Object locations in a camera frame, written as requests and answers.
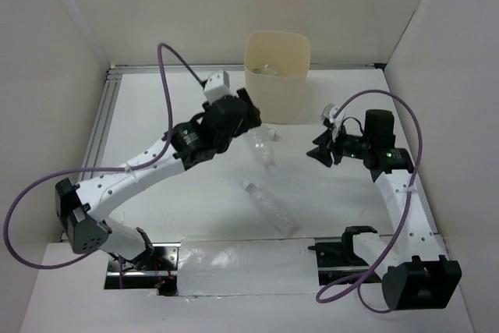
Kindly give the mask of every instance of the white bracket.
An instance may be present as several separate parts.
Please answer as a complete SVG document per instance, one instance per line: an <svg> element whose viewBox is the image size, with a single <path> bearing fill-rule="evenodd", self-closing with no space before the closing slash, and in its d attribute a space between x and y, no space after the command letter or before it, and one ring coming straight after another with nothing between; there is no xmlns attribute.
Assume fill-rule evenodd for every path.
<svg viewBox="0 0 499 333"><path fill-rule="evenodd" d="M395 170L390 174L381 173L375 182L387 205L394 230L402 218L410 178L411 174L407 171ZM445 250L434 237L418 191L412 188L411 194L409 215L397 240L398 259L401 263L412 261L413 256L420 257L422 261L439 260L440 255L445 256Z"/></svg>
<svg viewBox="0 0 499 333"><path fill-rule="evenodd" d="M228 73L224 70L210 74L206 86L204 87L204 96L208 103L212 104L221 97L231 95Z"/></svg>
<svg viewBox="0 0 499 333"><path fill-rule="evenodd" d="M376 233L357 234L353 236L352 241L353 253L369 265L373 264L387 247L387 244ZM376 268L376 274L383 279L383 276L388 272L388 267L397 267L398 265L397 253L391 250Z"/></svg>
<svg viewBox="0 0 499 333"><path fill-rule="evenodd" d="M332 103L330 103L322 111L322 115L320 115L321 121L324 121L325 119L327 119L327 120L329 120L330 124L334 125L333 133L331 134L333 142L338 137L340 129L342 128L342 123L345 120L345 111L343 111L336 119L334 118L334 116L338 113L339 109L340 108L338 106L335 106Z"/></svg>

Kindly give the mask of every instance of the white panel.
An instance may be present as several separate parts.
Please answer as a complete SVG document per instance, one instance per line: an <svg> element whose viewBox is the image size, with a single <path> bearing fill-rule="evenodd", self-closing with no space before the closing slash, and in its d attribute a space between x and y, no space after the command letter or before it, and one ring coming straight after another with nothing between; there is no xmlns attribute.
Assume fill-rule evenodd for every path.
<svg viewBox="0 0 499 333"><path fill-rule="evenodd" d="M244 85L244 72L230 72L231 88ZM205 101L200 86L188 73L168 72L174 123L188 121ZM144 229L153 242L282 238L252 207L240 182L265 185L300 224L295 237L340 236L346 226L372 225L391 234L388 211L369 171L361 161L345 159L326 168L308 158L312 140L325 128L319 116L324 106L342 103L367 88L387 90L379 69L310 71L296 123L273 126L280 140L273 143L278 173L268 174L255 162L247 142L234 140L224 154L176 177L152 186L125 202L112 216L125 225ZM395 111L382 95L355 100L348 114L363 121L365 111ZM167 130L165 99L158 73L127 74L122 78L102 165L120 165ZM348 126L350 132L358 132ZM398 119L397 145L407 147Z"/></svg>
<svg viewBox="0 0 499 333"><path fill-rule="evenodd" d="M88 25L85 16L81 13L80 7L78 6L78 4L76 4L76 0L61 1L64 3L65 8L73 18L75 24L79 27L80 32L83 34L87 43L92 48L92 51L94 51L95 55L97 55L97 57L101 60L101 64L104 66L104 68L107 69L109 66L108 56L106 56L104 50L102 50L101 44L95 37L94 33L92 33L92 29Z"/></svg>
<svg viewBox="0 0 499 333"><path fill-rule="evenodd" d="M419 0L76 1L110 59L133 65L155 64L159 41L190 62L242 62L255 30L305 34L312 62L387 62Z"/></svg>
<svg viewBox="0 0 499 333"><path fill-rule="evenodd" d="M499 269L498 25L499 0L422 0L386 71L421 121L422 178L461 263L477 333L497 330L499 302L491 282Z"/></svg>
<svg viewBox="0 0 499 333"><path fill-rule="evenodd" d="M44 262L71 256L67 244L53 243ZM186 298L149 290L103 290L107 258L99 252L72 267L40 272L21 333L472 333L458 289L445 310L380 317L367 311L355 293L320 305L314 294ZM379 285L364 285L362 291L371 306L383 308Z"/></svg>
<svg viewBox="0 0 499 333"><path fill-rule="evenodd" d="M87 147L104 70L60 0L0 0L0 222L35 179L78 166ZM12 219L15 248L40 262L60 227L54 183L26 196ZM0 331L18 332L37 272L0 244Z"/></svg>
<svg viewBox="0 0 499 333"><path fill-rule="evenodd" d="M183 242L180 296L258 296L319 291L313 239Z"/></svg>

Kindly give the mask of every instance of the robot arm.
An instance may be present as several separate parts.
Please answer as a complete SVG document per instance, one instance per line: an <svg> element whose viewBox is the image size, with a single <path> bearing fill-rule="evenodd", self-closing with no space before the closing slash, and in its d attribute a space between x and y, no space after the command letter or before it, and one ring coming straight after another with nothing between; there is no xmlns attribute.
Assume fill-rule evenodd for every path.
<svg viewBox="0 0 499 333"><path fill-rule="evenodd" d="M308 156L327 167L343 157L363 161L387 205L394 230L405 209L408 184L414 167L409 152L395 147L394 116L389 111L366 112L362 136L347 134L345 117L334 117L337 107L324 109L327 130L314 140ZM398 251L391 250L375 272L382 280L385 302L392 310L445 308L461 278L457 261L447 260L437 242L417 190L411 189L409 216L398 237ZM342 236L347 252L371 266L387 247L369 226L349 227Z"/></svg>
<svg viewBox="0 0 499 333"><path fill-rule="evenodd" d="M261 125L260 112L246 90L238 90L237 97L231 94L226 72L210 76L203 92L204 112L174 127L170 147L153 165L133 168L160 154L166 134L121 165L126 172L99 175L76 185L69 179L56 184L57 215L74 253L99 249L123 257L137 269L150 266L154 248L145 231L110 219L110 213L157 182L225 152L232 138Z"/></svg>

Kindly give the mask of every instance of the clear plastic bottle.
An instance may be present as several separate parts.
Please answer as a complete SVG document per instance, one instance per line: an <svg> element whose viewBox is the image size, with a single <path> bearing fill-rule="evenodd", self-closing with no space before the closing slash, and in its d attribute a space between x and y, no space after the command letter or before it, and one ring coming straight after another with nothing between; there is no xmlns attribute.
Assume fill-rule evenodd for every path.
<svg viewBox="0 0 499 333"><path fill-rule="evenodd" d="M262 124L257 128L250 129L247 138L258 164L263 165L267 172L274 172L276 169L271 140L276 138L275 130Z"/></svg>
<svg viewBox="0 0 499 333"><path fill-rule="evenodd" d="M284 236L289 237L299 225L286 209L272 199L264 189L252 182L243 181L242 187L249 193L253 206Z"/></svg>

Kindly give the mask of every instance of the purple cable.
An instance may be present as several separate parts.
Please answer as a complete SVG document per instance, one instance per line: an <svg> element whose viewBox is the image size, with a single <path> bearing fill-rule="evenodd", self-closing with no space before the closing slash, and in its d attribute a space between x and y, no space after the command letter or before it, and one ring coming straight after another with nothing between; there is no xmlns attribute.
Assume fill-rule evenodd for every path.
<svg viewBox="0 0 499 333"><path fill-rule="evenodd" d="M389 314L390 312L393 312L391 308L387 308L386 310L377 310L373 307L371 307L369 304L366 303L364 298L362 297L362 294L360 293L360 286L357 288L357 295L359 296L360 302L364 305L365 308L367 308L369 311L374 312L375 314Z"/></svg>
<svg viewBox="0 0 499 333"><path fill-rule="evenodd" d="M152 164L154 164L156 161L161 159L163 155L165 155L168 147L170 146L170 143L172 141L172 129L173 129L173 114L172 114L172 101L170 100L170 92L168 90L168 82L166 80L166 72L165 72L165 64L163 63L163 53L162 53L162 48L166 48L169 50L186 68L187 70L194 76L194 78L197 80L197 82L201 85L203 85L203 81L198 77L197 74L193 71L193 69L190 67L190 65L182 58L182 56L179 55L177 51L175 51L171 46L169 46L166 43L160 43L157 46L157 62L159 64L159 73L161 75L161 82L163 83L163 90L165 92L165 100L166 100L166 109L168 113L168 134L166 136L165 140L165 145L163 147L163 150L153 159L150 161L140 164L140 165L135 165L132 167L132 170L137 170L137 169L142 169L142 168L147 168L150 167ZM71 264L75 264L76 262L85 259L92 253L86 253L85 255L81 257L77 257L76 259L67 261L65 263L61 264L54 264L54 265L41 265L41 264L35 264L32 263L24 258L22 258L12 247L12 244L10 242L9 238L9 224L10 220L12 218L12 214L14 213L14 210L16 209L17 205L23 199L23 197L28 194L34 187L40 185L41 183L48 181L49 179L54 179L56 177L60 177L63 175L72 175L76 173L84 173L84 172L125 172L124 168L117 168L117 167L96 167L96 168L71 168L71 169L66 169L63 171L59 172L54 172L51 173L50 175L46 175L45 177L42 177L38 179L35 182L32 182L29 186L27 186L23 191L19 193L19 195L16 197L16 199L12 202L10 205L10 208L7 210L7 215L5 216L5 221L3 224L3 240L5 242L5 247L9 251L9 253L19 261L21 264L26 265L27 267L35 268L35 269L58 269L62 267L67 267Z"/></svg>
<svg viewBox="0 0 499 333"><path fill-rule="evenodd" d="M388 97L392 97L398 103L400 103L407 110L407 112L412 117L412 120L413 120L414 125L416 127L416 132L418 134L418 154L417 154L417 157L416 157L416 161L414 162L414 171L412 172L411 178L410 178L410 180L408 182L408 187L411 187L414 184L414 180L416 179L417 172L418 172L418 169L419 169L419 165L421 164L421 157L423 156L423 134L421 133L421 127L419 126L419 121L418 121L418 119L416 117L416 114L409 107L409 105L407 103L405 103L405 101L403 101L397 95L390 93L389 91L378 90L378 89L360 91L359 93L351 96L338 109L338 111L336 112L336 115L334 117L336 118L345 109L345 107L347 105L349 105L353 100L355 100L356 98L358 98L358 97L360 97L362 95L365 95L365 94L383 94L383 95L387 95ZM333 282L330 282L329 284L327 284L326 286L324 286L317 293L317 295L315 297L315 300L318 303L330 303L330 302L334 302L335 300L338 300L340 298L343 298L344 296L347 296L353 290L358 289L367 280L367 278L370 277L374 273L374 271L376 270L376 268L381 264L381 262L383 261L383 259L388 255L388 253L393 248L393 246L397 242L398 237L400 236L400 233L402 232L402 229L404 228L405 221L407 220L407 216L409 215L409 208L410 208L410 205L411 205L411 196L412 196L412 192L408 191L407 192L407 199L405 201L404 211L402 213L402 217L400 219L400 223L398 224L398 227L395 229L395 233L391 237L390 242L387 244L386 248L383 250L383 252L381 253L381 255L376 259L376 261L374 261L373 265L371 265L370 268L367 271L365 271L364 273L362 273L360 276L355 275L355 276L357 276L359 278L357 279L357 281L355 281L353 284L351 284L345 290L342 290L341 292L339 292L338 294L335 294L333 296L327 297L325 299L321 299L321 296L329 288L331 288L332 286L341 284L342 282L346 282L346 281L351 280L352 279L352 275L340 278L340 279L335 280Z"/></svg>

